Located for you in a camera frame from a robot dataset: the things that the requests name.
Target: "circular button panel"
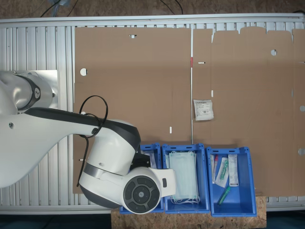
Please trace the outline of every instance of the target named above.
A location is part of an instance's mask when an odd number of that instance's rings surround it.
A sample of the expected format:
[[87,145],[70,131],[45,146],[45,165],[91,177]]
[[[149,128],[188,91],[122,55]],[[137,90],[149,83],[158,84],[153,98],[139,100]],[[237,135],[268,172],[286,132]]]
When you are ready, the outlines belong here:
[[128,181],[123,198],[126,206],[135,213],[145,213],[159,203],[160,192],[149,177],[137,176]]
[[138,186],[134,191],[133,191],[133,199],[135,202],[139,204],[143,204],[146,201],[148,201],[150,196],[149,190],[145,186]]

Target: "hole in cardboard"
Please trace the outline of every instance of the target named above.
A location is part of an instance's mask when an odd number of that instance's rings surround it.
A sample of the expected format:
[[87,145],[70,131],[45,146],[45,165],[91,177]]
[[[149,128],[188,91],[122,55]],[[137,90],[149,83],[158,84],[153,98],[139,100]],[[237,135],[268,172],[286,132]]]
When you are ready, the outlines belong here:
[[276,56],[277,55],[277,50],[276,49],[272,49],[271,50],[271,55]]
[[88,74],[88,70],[85,69],[85,68],[82,68],[80,73],[81,73],[82,76],[86,76]]
[[15,124],[14,124],[14,123],[9,123],[9,127],[10,127],[11,129],[14,129],[14,128],[15,128]]

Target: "blue plastic bin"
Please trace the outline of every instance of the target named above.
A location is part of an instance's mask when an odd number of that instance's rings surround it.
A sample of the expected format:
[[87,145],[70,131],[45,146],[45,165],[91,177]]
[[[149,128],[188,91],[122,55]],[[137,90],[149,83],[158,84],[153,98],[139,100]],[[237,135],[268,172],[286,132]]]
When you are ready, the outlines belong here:
[[[236,149],[205,149],[208,162],[209,191],[211,203],[211,215],[213,217],[248,217],[257,216],[254,182],[252,174],[252,162],[248,147]],[[217,202],[225,188],[212,183],[212,170],[210,155],[214,158],[218,155],[216,176],[218,174],[222,157],[228,154],[237,154],[237,170],[239,186],[231,187],[231,190],[224,202],[219,206]]]
[[200,196],[199,204],[173,204],[171,197],[164,197],[165,213],[178,214],[178,213],[209,213],[209,194],[208,182],[205,164],[205,154],[203,144],[189,145],[189,146],[162,146],[163,168],[166,167],[166,155],[172,151],[194,151],[196,155],[196,171],[197,183]]
[[[154,151],[154,159],[156,161],[157,168],[162,168],[161,165],[161,147],[159,143],[151,144],[151,145],[142,145],[141,146],[142,151]],[[160,199],[160,202],[158,203],[157,207],[151,211],[151,212],[164,212],[164,200],[163,198]],[[127,210],[124,207],[120,207],[120,213],[121,214],[133,214],[129,210]]]

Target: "metal plate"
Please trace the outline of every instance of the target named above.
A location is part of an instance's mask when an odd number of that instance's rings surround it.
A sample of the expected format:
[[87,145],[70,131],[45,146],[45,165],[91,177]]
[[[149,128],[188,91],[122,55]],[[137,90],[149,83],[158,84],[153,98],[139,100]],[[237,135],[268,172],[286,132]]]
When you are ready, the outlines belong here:
[[[73,111],[76,26],[190,28],[192,57],[194,29],[213,29],[214,34],[260,26],[267,31],[292,32],[305,28],[305,18],[303,14],[281,13],[5,19],[0,20],[0,71],[57,70],[58,108]],[[68,136],[29,175],[2,188],[0,214],[110,213],[84,195],[72,193],[72,151],[72,137]],[[305,209],[305,197],[267,198],[268,211],[296,208]]]

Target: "green syringe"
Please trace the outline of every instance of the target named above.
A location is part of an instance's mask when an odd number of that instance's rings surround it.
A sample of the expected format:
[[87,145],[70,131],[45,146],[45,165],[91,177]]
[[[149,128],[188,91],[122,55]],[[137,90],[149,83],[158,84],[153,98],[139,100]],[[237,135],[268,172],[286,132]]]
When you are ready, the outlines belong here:
[[229,165],[229,162],[228,162],[228,160],[226,160],[226,161],[224,162],[223,170],[221,171],[221,174],[220,174],[220,179],[221,179],[221,180],[224,179],[224,176],[225,176],[225,173],[226,173],[226,171],[227,171],[228,165]]
[[221,195],[221,197],[219,198],[219,201],[218,201],[218,205],[221,205],[222,203],[223,203],[223,201],[224,201],[224,199],[226,198],[226,196],[228,195],[228,193],[230,192],[230,189],[231,189],[231,187],[230,186],[228,186],[226,189],[225,189],[225,191],[224,191],[224,193]]

